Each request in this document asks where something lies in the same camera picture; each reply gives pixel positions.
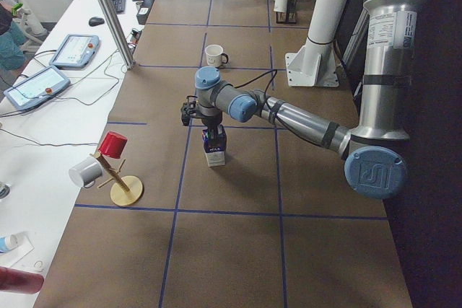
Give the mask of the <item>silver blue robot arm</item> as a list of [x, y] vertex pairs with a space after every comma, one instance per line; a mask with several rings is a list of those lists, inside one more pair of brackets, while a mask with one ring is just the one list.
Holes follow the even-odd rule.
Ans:
[[[337, 87], [334, 33], [347, 0], [316, 0], [305, 44], [285, 58], [291, 87]], [[426, 0], [363, 0], [359, 30], [367, 33], [362, 103], [353, 128], [270, 97], [264, 90], [243, 92], [226, 82], [214, 67], [196, 72], [196, 95], [181, 108], [188, 125], [205, 125], [206, 144], [225, 139], [223, 115], [244, 123], [260, 117], [282, 126], [314, 146], [344, 160], [349, 186], [369, 198], [395, 196], [405, 185], [407, 167], [400, 155], [409, 140], [404, 130], [404, 103], [411, 85], [417, 13]]]

